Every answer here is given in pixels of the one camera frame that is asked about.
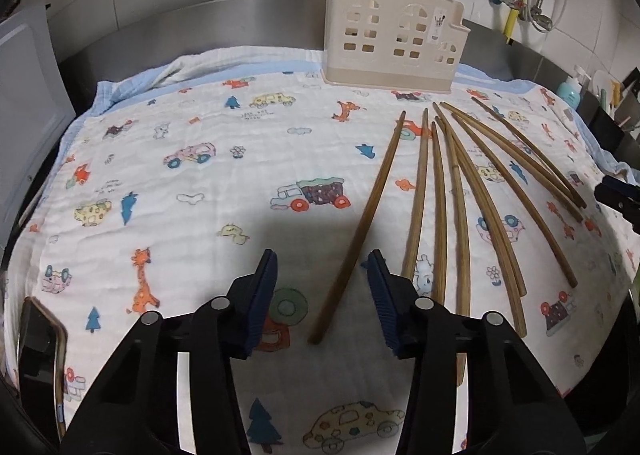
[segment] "blue tree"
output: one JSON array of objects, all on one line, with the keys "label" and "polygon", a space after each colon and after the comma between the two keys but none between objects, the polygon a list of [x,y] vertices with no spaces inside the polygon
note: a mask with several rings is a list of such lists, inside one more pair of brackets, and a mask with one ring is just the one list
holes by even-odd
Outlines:
[{"label": "blue tree", "polygon": [[265,453],[273,453],[271,446],[274,444],[282,444],[282,438],[278,431],[271,424],[271,415],[264,409],[264,406],[258,398],[251,405],[249,411],[249,419],[251,425],[246,431],[249,442],[259,444]]},{"label": "blue tree", "polygon": [[91,334],[93,334],[95,330],[100,330],[102,327],[100,327],[100,324],[98,323],[99,317],[100,314],[98,314],[97,308],[92,308],[91,312],[89,313],[89,319],[86,322],[86,327],[84,328],[84,330],[91,331]]}]

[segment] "soap dispenser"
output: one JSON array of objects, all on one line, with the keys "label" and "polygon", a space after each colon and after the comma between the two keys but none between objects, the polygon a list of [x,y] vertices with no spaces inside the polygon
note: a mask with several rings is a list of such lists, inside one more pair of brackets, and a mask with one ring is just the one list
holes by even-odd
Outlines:
[{"label": "soap dispenser", "polygon": [[591,78],[582,67],[575,66],[575,77],[569,76],[566,81],[558,86],[556,94],[562,101],[566,102],[572,109],[577,110],[580,105],[580,92],[582,84]]}]

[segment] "chopstick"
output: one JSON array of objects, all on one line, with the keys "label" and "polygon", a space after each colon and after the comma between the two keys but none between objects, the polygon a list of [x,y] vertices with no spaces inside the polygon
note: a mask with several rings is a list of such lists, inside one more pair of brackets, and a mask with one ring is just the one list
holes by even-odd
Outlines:
[{"label": "chopstick", "polygon": [[385,157],[380,165],[378,176],[376,177],[376,181],[374,182],[371,193],[369,194],[369,200],[367,200],[367,204],[364,207],[362,216],[360,217],[358,227],[353,234],[351,244],[347,249],[342,265],[340,266],[338,276],[336,277],[334,284],[329,289],[329,294],[326,296],[320,313],[318,314],[311,330],[311,334],[309,334],[307,341],[312,345],[318,345],[322,341],[322,338],[324,338],[324,334],[331,324],[331,319],[334,317],[335,310],[338,308],[338,305],[340,305],[342,294],[344,294],[344,290],[347,288],[353,268],[358,261],[362,244],[367,238],[367,233],[369,232],[373,217],[376,215],[376,209],[378,209],[378,204],[385,188],[386,179],[389,177],[389,171],[391,170],[391,165],[393,164],[394,157],[396,155],[396,149],[398,149],[400,132],[404,125],[405,116],[406,112],[402,111],[393,136],[391,137],[391,141],[389,141],[389,145],[386,148]]},{"label": "chopstick", "polygon": [[462,129],[466,131],[466,133],[468,133],[469,137],[471,137],[473,142],[476,143],[476,146],[478,146],[478,148],[481,149],[482,153],[484,153],[487,156],[489,161],[491,161],[492,164],[494,164],[496,169],[507,181],[507,184],[511,187],[511,189],[513,189],[514,193],[518,196],[518,199],[520,199],[520,202],[522,202],[522,205],[524,205],[524,207],[529,212],[529,215],[531,215],[531,218],[533,218],[535,223],[540,228],[540,231],[542,231],[542,234],[545,235],[546,241],[549,244],[549,247],[551,247],[551,250],[553,251],[553,254],[556,257],[556,260],[558,260],[560,268],[562,269],[562,272],[564,273],[564,276],[566,277],[567,282],[569,282],[569,285],[571,287],[576,287],[578,285],[578,281],[575,278],[574,272],[572,271],[571,266],[569,265],[569,262],[564,256],[564,253],[562,252],[562,249],[560,248],[560,246],[558,245],[558,242],[553,236],[553,233],[551,233],[551,231],[549,230],[549,227],[546,225],[545,221],[542,219],[542,216],[540,216],[540,213],[538,212],[538,210],[535,208],[535,206],[533,205],[529,197],[527,197],[527,194],[524,193],[524,190],[520,187],[518,182],[509,173],[506,166],[502,164],[502,162],[496,157],[495,153],[491,151],[491,149],[482,141],[482,139],[480,139],[480,136],[474,133],[474,131],[471,130],[471,128],[469,128],[465,124],[465,122],[462,120],[462,118],[459,115],[453,114],[453,118],[458,122],[458,124],[462,127]]},{"label": "chopstick", "polygon": [[523,151],[518,149],[517,146],[509,142],[497,131],[475,120],[473,117],[470,117],[465,114],[465,112],[462,112],[448,102],[442,102],[441,105],[453,114],[458,114],[469,126],[475,128],[482,133],[482,135],[487,136],[495,144],[500,146],[500,148],[513,157],[540,184],[542,184],[546,190],[549,191],[549,193],[551,193],[553,197],[560,202],[567,211],[569,211],[569,213],[571,213],[571,216],[577,222],[582,222],[582,215],[580,215],[580,212],[575,208],[572,201],[569,200],[571,198],[570,193],[566,190],[564,184],[560,183],[558,179],[556,179],[555,175],[552,175],[548,170],[544,169],[540,164],[527,156]]},{"label": "chopstick", "polygon": [[482,180],[471,162],[471,158],[466,152],[466,149],[462,146],[462,143],[460,143],[458,136],[453,131],[449,121],[444,118],[442,112],[438,115],[440,117],[436,117],[436,121],[441,125],[441,127],[445,127],[446,125],[447,130],[451,132],[452,138],[456,143],[456,154],[458,156],[459,164],[462,167],[462,172],[471,187],[471,191],[478,202],[478,207],[480,208],[489,229],[491,243],[494,246],[498,257],[498,263],[500,265],[502,275],[504,276],[504,285],[509,298],[511,314],[513,315],[514,329],[518,336],[523,338],[527,335],[527,326],[524,317],[524,310],[522,308],[522,301],[520,301],[520,290],[518,288],[515,275],[515,271],[519,271],[520,268],[517,260],[513,263],[510,255],[508,254],[508,245],[511,245],[511,243],[507,239],[504,226],[502,225],[498,211],[495,208],[495,204],[489,196],[486,187],[482,183]]},{"label": "chopstick", "polygon": [[575,188],[571,185],[571,183],[564,177],[564,175],[562,175],[562,173],[556,167],[556,165],[553,164],[553,162],[551,162],[549,158],[540,151],[540,148],[538,148],[538,146],[533,144],[527,138],[526,135],[524,135],[520,130],[518,130],[518,128],[513,126],[508,120],[506,120],[506,118],[500,117],[492,109],[490,109],[486,104],[484,104],[484,102],[480,101],[480,99],[473,98],[473,97],[471,99],[473,99],[478,105],[482,106],[482,108],[484,108],[484,111],[491,114],[491,116],[494,119],[499,120],[503,125],[505,125],[511,131],[511,133],[513,133],[513,135],[519,138],[524,144],[529,146],[529,148],[533,151],[533,153],[535,153],[536,156],[542,162],[544,162],[554,174],[556,174],[556,177],[558,177],[558,179],[562,182],[562,184],[564,184],[564,187],[566,187],[569,190],[569,193],[571,193],[570,199],[573,200],[576,206],[578,206],[579,208],[587,207],[587,203],[584,201],[582,197],[580,197],[580,194],[575,190]]},{"label": "chopstick", "polygon": [[[460,177],[460,164],[453,135],[445,125],[447,156],[453,187],[454,218],[456,222],[456,314],[469,316],[471,312],[471,257],[469,252],[469,232],[466,221],[465,194]],[[460,386],[465,377],[466,354],[458,353],[456,358],[456,382]]]},{"label": "chopstick", "polygon": [[444,295],[447,290],[447,199],[440,141],[434,122],[431,123],[431,140],[433,141],[433,178],[436,191],[435,259],[431,299],[444,305]]},{"label": "chopstick", "polygon": [[418,155],[418,172],[415,180],[414,206],[411,210],[411,224],[409,235],[404,248],[402,260],[403,278],[414,279],[415,261],[420,247],[420,232],[422,230],[422,214],[424,213],[424,193],[427,186],[427,168],[429,162],[429,111],[422,112],[422,134],[420,135],[420,152]]}]

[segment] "red truck wheel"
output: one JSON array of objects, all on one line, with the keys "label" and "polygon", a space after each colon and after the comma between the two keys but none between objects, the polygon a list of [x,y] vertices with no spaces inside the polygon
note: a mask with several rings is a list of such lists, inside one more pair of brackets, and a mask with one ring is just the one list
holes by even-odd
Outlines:
[{"label": "red truck wheel", "polygon": [[304,199],[295,199],[291,203],[291,209],[297,212],[306,211],[309,209],[309,202]]},{"label": "red truck wheel", "polygon": [[334,206],[337,207],[339,210],[343,210],[351,206],[351,202],[349,202],[349,199],[344,195],[338,195],[334,199]]}]

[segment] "plastic basket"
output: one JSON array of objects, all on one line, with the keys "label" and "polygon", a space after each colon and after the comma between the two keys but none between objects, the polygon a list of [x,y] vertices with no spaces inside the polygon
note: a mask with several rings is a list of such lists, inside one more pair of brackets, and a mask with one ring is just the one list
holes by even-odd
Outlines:
[{"label": "plastic basket", "polygon": [[328,83],[449,93],[469,29],[454,0],[326,0]]}]

